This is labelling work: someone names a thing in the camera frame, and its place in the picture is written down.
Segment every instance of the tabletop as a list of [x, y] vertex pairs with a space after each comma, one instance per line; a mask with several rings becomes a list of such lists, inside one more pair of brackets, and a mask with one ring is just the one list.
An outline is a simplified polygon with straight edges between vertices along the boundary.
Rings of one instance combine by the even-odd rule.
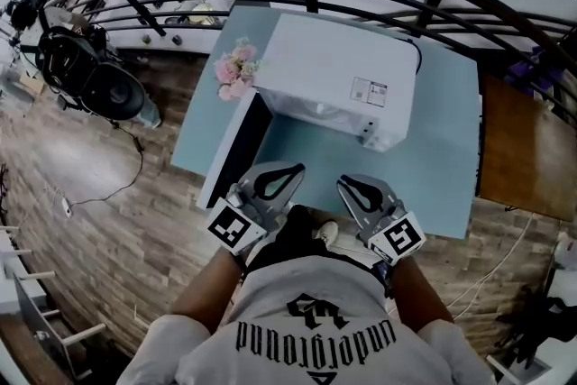
[[[256, 58], [260, 59], [283, 13], [307, 15], [254, 6], [233, 9], [198, 81], [173, 153], [173, 165], [207, 174], [238, 105], [238, 100], [225, 102], [218, 98], [213, 63], [224, 52], [230, 52], [242, 37], [256, 46]], [[315, 18], [398, 35], [344, 19], [317, 14]], [[293, 199], [338, 215], [347, 215], [335, 187], [340, 175], [362, 173], [384, 179], [407, 209], [415, 212], [426, 233], [463, 238], [479, 159], [481, 108], [477, 66], [474, 61], [430, 41], [415, 39], [415, 44], [423, 59], [415, 84], [408, 136], [403, 142], [379, 153], [363, 148], [349, 134], [277, 115], [256, 162], [303, 162], [306, 176]]]

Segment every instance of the black railing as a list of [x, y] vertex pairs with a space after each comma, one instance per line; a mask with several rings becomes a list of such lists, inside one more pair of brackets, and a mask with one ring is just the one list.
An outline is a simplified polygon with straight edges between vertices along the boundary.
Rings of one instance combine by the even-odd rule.
[[[64, 5], [68, 0], [50, 0], [49, 5]], [[167, 16], [194, 16], [207, 15], [210, 17], [219, 17], [225, 19], [229, 14], [229, 10], [219, 11], [203, 11], [202, 13], [196, 11], [186, 12], [160, 12], [150, 10], [148, 5], [154, 5], [159, 0], [125, 0], [124, 3], [115, 5], [103, 6], [100, 8], [93, 8], [87, 11], [87, 14], [93, 17], [92, 23], [105, 23], [108, 31], [127, 31], [140, 29], [153, 29], [158, 34], [166, 34], [167, 29], [220, 29], [223, 26], [223, 21], [213, 21], [210, 24], [161, 24], [159, 19]], [[184, 1], [205, 2], [210, 0], [161, 0], [162, 3], [174, 3]], [[339, 0], [334, 0], [337, 3], [328, 3], [323, 0], [232, 0], [232, 1], [250, 1], [254, 3], [261, 3], [262, 5], [270, 5], [270, 3], [298, 5], [306, 8], [311, 13], [318, 13], [319, 11], [337, 12], [345, 14], [357, 21], [367, 21], [381, 25], [382, 27], [397, 28], [403, 32], [408, 32], [412, 36], [427, 37], [432, 41], [442, 43], [444, 46], [452, 48], [464, 56], [477, 60], [483, 67], [491, 68], [491, 72], [497, 75], [503, 75], [506, 72], [508, 65], [517, 61], [524, 61], [534, 67], [537, 76], [550, 81], [555, 89], [555, 92], [543, 90], [535, 83], [535, 76], [519, 78], [519, 82], [523, 85], [533, 88], [540, 93], [544, 98], [551, 100], [563, 112], [565, 117], [572, 118], [577, 122], [577, 116], [563, 104], [562, 99], [571, 99], [577, 103], [577, 95], [568, 88], [563, 82], [556, 82], [549, 77], [548, 69], [543, 64], [536, 63], [532, 58], [513, 45], [508, 37], [516, 35], [525, 40], [529, 40], [531, 44], [540, 46], [547, 52], [549, 60], [554, 61], [555, 66], [563, 69], [568, 69], [577, 76], [577, 63], [556, 43], [566, 32], [570, 31], [575, 23], [566, 20], [557, 20], [542, 15], [527, 15], [527, 17], [514, 11], [509, 6], [503, 4], [499, 0], [463, 0], [465, 3], [474, 5], [473, 8], [441, 8], [441, 0], [425, 0], [420, 2], [417, 0], [389, 0], [400, 5], [405, 5], [408, 10], [391, 14], [379, 14], [374, 12], [367, 12], [358, 8], [353, 8], [347, 4], [338, 4]], [[77, 10], [86, 7], [88, 0], [81, 0], [69, 6], [70, 10]], [[113, 12], [114, 10], [132, 8], [134, 14], [125, 14], [121, 12], [118, 16], [101, 17], [100, 14], [104, 12]], [[458, 33], [458, 37], [462, 37], [462, 33], [470, 34], [472, 36], [482, 38], [490, 43], [491, 47], [505, 52], [508, 64], [492, 61], [487, 62], [478, 48], [468, 46], [464, 41], [455, 39], [454, 35]]]

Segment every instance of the black cable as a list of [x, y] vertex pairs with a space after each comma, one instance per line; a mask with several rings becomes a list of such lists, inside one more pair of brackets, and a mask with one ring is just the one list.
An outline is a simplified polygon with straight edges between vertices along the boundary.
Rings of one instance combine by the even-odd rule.
[[421, 63], [423, 62], [423, 54], [421, 53], [421, 49], [419, 49], [418, 46], [411, 39], [399, 39], [399, 40], [406, 43], [410, 43], [413, 47], [417, 49], [418, 64], [417, 64], [417, 72], [415, 74], [418, 74], [418, 71], [421, 69]]
[[136, 137], [135, 135], [133, 135], [132, 133], [128, 132], [127, 130], [125, 130], [124, 128], [122, 128], [118, 122], [115, 121], [108, 121], [115, 130], [121, 130], [124, 133], [128, 133], [130, 136], [133, 137], [133, 143], [134, 143], [134, 147], [136, 148], [136, 150], [138, 151], [138, 153], [141, 155], [141, 165], [138, 169], [138, 171], [136, 172], [136, 175], [133, 178], [133, 181], [131, 181], [128, 185], [126, 185], [125, 187], [119, 188], [117, 189], [114, 193], [109, 194], [106, 197], [100, 197], [100, 198], [93, 198], [93, 199], [87, 199], [86, 201], [79, 201], [79, 202], [73, 202], [72, 204], [70, 204], [69, 209], [72, 210], [72, 207], [74, 206], [80, 206], [82, 204], [86, 204], [88, 202], [105, 202], [108, 199], [110, 199], [112, 196], [120, 193], [122, 190], [127, 189], [129, 187], [131, 187], [134, 183], [136, 183], [136, 180], [138, 179], [139, 175], [142, 172], [142, 165], [144, 163], [144, 154], [142, 154], [144, 152], [144, 149], [141, 146], [140, 141], [138, 140], [138, 137]]

